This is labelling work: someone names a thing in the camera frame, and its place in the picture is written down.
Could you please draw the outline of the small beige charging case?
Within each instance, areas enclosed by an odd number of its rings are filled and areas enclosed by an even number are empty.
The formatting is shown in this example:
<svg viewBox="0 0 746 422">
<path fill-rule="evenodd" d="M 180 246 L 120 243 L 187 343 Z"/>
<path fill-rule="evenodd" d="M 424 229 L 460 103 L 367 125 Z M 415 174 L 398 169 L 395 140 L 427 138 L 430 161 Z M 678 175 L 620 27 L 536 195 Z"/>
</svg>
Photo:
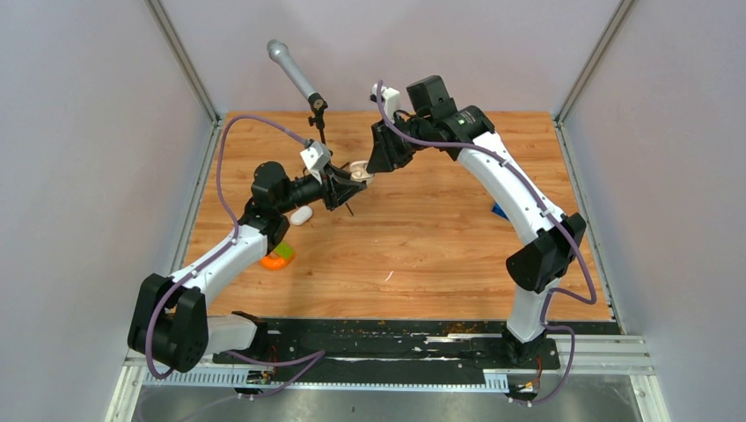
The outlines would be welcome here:
<svg viewBox="0 0 746 422">
<path fill-rule="evenodd" d="M 375 177 L 374 174 L 368 172 L 368 164 L 367 160 L 351 162 L 348 167 L 350 179 L 368 185 Z"/>
</svg>

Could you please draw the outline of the white earbud charging case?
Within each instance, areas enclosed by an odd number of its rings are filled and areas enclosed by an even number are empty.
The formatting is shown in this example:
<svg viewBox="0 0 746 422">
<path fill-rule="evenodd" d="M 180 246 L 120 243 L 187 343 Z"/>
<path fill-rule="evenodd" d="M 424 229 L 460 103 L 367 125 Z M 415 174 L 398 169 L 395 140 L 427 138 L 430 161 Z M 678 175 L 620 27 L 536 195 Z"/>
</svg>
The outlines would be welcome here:
<svg viewBox="0 0 746 422">
<path fill-rule="evenodd" d="M 307 223 L 313 216 L 313 210 L 309 206 L 302 206 L 295 210 L 289 220 L 294 226 L 301 226 Z"/>
</svg>

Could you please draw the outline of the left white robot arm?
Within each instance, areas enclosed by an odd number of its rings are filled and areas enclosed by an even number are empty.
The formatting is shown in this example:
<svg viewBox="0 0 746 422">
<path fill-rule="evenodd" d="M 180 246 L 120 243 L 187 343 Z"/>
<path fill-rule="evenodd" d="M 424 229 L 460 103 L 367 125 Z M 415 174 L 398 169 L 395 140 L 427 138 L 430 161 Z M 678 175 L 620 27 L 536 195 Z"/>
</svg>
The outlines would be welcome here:
<svg viewBox="0 0 746 422">
<path fill-rule="evenodd" d="M 288 212 L 317 200 L 334 210 L 369 183 L 362 171 L 332 164 L 318 174 L 290 178 L 281 164 L 270 161 L 253 176 L 252 196 L 226 238 L 192 264 L 143 280 L 127 343 L 152 364 L 185 373 L 203 356 L 229 350 L 249 363 L 263 361 L 270 342 L 260 333 L 259 320 L 241 311 L 209 316 L 209 305 L 247 267 L 280 245 L 290 227 Z"/>
</svg>

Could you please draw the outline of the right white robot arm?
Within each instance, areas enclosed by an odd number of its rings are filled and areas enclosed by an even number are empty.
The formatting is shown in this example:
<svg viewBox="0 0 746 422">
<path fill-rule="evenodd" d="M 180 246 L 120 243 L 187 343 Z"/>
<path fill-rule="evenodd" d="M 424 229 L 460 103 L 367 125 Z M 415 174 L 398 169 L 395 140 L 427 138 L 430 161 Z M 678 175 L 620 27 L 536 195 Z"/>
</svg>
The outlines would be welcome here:
<svg viewBox="0 0 746 422">
<path fill-rule="evenodd" d="M 549 293 L 579 257 L 587 223 L 549 200 L 510 155 L 486 113 L 475 105 L 458 107 L 440 76 L 410 84 L 406 93 L 414 113 L 400 116 L 399 92 L 382 82 L 373 85 L 370 98 L 382 119 L 371 128 L 373 147 L 366 171 L 397 171 L 417 152 L 435 148 L 486 189 L 523 244 L 506 261 L 516 293 L 502 354 L 510 365 L 524 367 L 538 354 L 536 342 L 545 334 Z"/>
</svg>

